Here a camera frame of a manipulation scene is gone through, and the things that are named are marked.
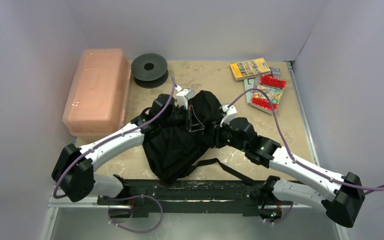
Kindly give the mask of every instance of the black fabric bag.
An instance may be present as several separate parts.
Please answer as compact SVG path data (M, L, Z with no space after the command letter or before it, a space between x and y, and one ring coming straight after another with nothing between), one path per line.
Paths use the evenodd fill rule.
M206 128L223 118L219 110L221 104L212 92L202 90L188 104L193 106L194 114ZM201 160L192 166L210 148L205 142L211 141L205 138L212 137L202 131L188 132L180 127L165 127L145 134L142 146L151 170L166 183L188 176L199 166L217 162L226 172L252 185L252 179L222 164L217 158Z

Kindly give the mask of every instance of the tan table surface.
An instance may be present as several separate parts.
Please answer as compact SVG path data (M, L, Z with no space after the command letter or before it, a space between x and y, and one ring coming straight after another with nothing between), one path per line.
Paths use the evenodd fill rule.
M150 107L153 100L161 93L169 94L172 88L171 76L182 88L192 88L195 93L200 90L212 92L222 104L230 103L244 91L244 83L235 81L228 61L168 61L169 79L160 87L145 89L131 82L127 118L138 116L141 111ZM287 81L285 91L277 109L280 128L292 152L308 161L312 160L303 124L301 111L297 101L294 85L285 62L268 62L270 67L280 68L280 78ZM279 143L282 140L276 129L273 116L246 104L245 97L239 99L234 106L238 117L246 117L253 124L255 131ZM77 139L76 145L88 143ZM269 175L279 176L287 180L292 177L261 165L251 163L245 155L232 147L209 149L201 159L218 158L231 168L254 180L265 180ZM125 179L158 179L151 171L142 146L129 149L105 163L97 174L118 174ZM182 178L187 180L238 180L223 171L218 164L198 167L191 175Z

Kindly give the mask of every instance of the pink plastic container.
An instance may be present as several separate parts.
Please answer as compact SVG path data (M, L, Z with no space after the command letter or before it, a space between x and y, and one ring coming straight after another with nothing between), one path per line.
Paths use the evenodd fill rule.
M121 49L83 52L62 116L73 136L104 137L125 125L130 75Z

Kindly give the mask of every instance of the black disc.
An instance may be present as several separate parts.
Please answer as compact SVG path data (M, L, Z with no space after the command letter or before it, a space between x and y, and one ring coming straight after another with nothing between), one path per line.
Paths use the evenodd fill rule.
M161 86L169 77L167 61L156 53L138 56L131 63L134 82L142 88L153 89Z

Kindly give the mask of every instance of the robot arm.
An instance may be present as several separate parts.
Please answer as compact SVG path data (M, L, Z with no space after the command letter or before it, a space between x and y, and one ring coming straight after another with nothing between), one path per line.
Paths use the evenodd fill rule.
M286 173L304 184L269 177L266 181L267 188L262 190L263 198L292 201L324 209L327 216L334 222L349 228L354 225L365 200L365 194L361 189L340 183L361 186L360 178L354 173L349 172L344 176L293 154L295 160L312 170L324 173L329 179L314 173L294 162L285 147L267 137L257 135L253 125L244 117L234 118L223 126L216 123L211 130L214 135L212 142L214 148L231 146L244 152L252 163Z
M148 118L144 114L135 117L121 130L91 144L75 147L67 145L61 152L57 164L52 172L55 182L59 180L62 172L81 154L91 150L73 167L61 182L61 189L72 202L77 202L88 195L116 197L123 190L123 180L119 176L101 176L94 172L104 163L123 153L124 151L139 146L144 141L144 136L155 127L184 126L189 132L203 127L199 125L194 129L192 119L193 108L188 105L188 99L193 96L191 89L178 89L176 95L178 106L170 99L170 105L166 111L157 118L154 123L141 129L137 129L123 136L115 137L120 133L141 126L151 117L155 116L169 100L169 95L161 94L153 102L149 109ZM317 209L326 210L326 214L334 222L345 227L352 227L363 204L365 195L362 190L346 187L335 183L331 179L359 185L358 176L348 173L343 176L305 161L298 156L294 157L306 166L323 172L331 179L326 179L312 171L296 164L285 149L279 143L260 135L254 131L254 127L244 117L236 117L237 110L234 106L229 108L221 106L223 114L221 121L213 122L212 126L205 129L205 134L212 136L212 142L207 142L212 148L230 146L241 150L254 164L263 165L266 168L286 173L303 184L289 182L278 177L270 176L261 189L262 198L273 198L278 201L292 201L308 205ZM93 147L102 141L112 139L108 143L94 149Z

